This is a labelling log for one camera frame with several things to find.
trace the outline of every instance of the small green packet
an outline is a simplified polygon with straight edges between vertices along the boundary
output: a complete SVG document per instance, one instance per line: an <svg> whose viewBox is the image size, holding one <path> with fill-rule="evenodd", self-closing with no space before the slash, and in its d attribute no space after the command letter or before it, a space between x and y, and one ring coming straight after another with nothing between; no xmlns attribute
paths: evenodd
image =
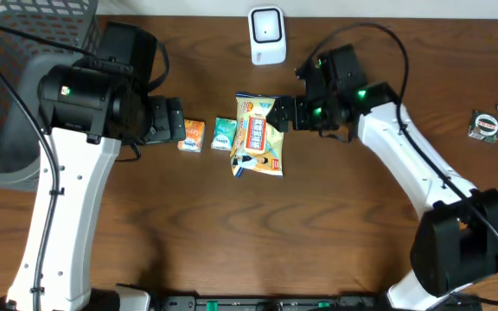
<svg viewBox="0 0 498 311"><path fill-rule="evenodd" d="M211 148L230 151L232 149L233 137L235 136L235 127L237 124L238 122L235 120L217 117Z"/></svg>

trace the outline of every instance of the brown wooden surface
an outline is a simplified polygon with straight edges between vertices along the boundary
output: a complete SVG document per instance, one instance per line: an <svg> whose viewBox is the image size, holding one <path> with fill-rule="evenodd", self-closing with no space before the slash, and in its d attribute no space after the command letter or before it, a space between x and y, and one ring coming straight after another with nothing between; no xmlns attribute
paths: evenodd
<svg viewBox="0 0 498 311"><path fill-rule="evenodd" d="M207 135L200 155L158 145L143 148L139 162L114 166L93 243L93 286L333 295L385 290L410 269L415 212L359 142L290 132L284 178L245 172L235 179L227 152L210 149L214 119L235 117L236 91L302 94L293 68L328 32L353 20L288 18L286 62L255 67L245 18L113 19L139 24L166 43L171 69L158 93L183 98L185 116L205 120ZM462 176L480 189L498 189L498 143L466 136L474 109L496 112L498 22L380 22L409 52L405 103L416 125ZM385 35L355 30L329 47L349 42L371 81L399 89L401 57ZM158 60L155 76L159 70ZM0 295L21 261L34 197L0 190ZM498 276L473 290L498 298Z"/></svg>

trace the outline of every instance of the red label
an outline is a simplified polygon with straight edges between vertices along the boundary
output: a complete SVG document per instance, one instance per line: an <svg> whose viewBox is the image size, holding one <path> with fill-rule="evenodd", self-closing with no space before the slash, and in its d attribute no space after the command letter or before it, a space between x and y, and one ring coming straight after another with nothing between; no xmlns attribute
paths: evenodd
<svg viewBox="0 0 498 311"><path fill-rule="evenodd" d="M261 117L249 117L248 121L246 149L264 150L266 120Z"/></svg>

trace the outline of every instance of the robotic arm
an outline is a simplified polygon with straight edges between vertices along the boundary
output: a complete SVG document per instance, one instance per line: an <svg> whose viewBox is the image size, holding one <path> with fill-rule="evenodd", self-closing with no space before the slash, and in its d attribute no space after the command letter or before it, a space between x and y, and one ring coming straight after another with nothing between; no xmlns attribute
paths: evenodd
<svg viewBox="0 0 498 311"><path fill-rule="evenodd" d="M117 36L134 39L121 50L112 44L117 42L113 40ZM52 143L61 174L61 193L42 267L41 310L429 310L448 295L498 273L498 243L467 208L469 203L477 206L498 232L496 190L479 192L449 166L418 132L406 108L397 104L398 95L385 83L367 84L352 47L346 46L320 54L319 66L309 58L297 70L298 78L305 81L306 95L279 98L267 122L287 131L292 121L294 130L317 130L321 136L342 141L324 133L347 126L346 142L358 136L384 162L420 218L411 251L412 271L401 282L372 300L324 297L273 303L233 297L165 297L163 301L153 301L149 293L127 287L117 287L117 291L92 289L89 276L93 233L106 179L120 146L185 137L178 100L146 95L150 72L140 66L150 68L156 39L135 27L112 24L102 42L97 58L85 58L72 67L55 67L39 88L43 116L50 124L46 138ZM140 46L154 48L149 49L152 53L139 55L136 51ZM402 133L399 119L412 141L467 201L447 187L412 146ZM41 155L40 182L26 251L9 293L0 298L0 310L33 309L31 288L51 181L48 158ZM474 306L477 307L466 304L467 310L476 309Z"/></svg>

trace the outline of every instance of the small orange box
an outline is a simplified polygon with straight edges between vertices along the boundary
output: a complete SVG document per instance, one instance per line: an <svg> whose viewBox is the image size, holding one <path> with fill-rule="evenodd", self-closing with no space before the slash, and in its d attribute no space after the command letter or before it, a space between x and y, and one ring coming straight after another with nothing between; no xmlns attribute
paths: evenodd
<svg viewBox="0 0 498 311"><path fill-rule="evenodd" d="M178 142L178 149L189 152L201 152L203 137L205 136L205 123L202 121L184 120L186 139Z"/></svg>

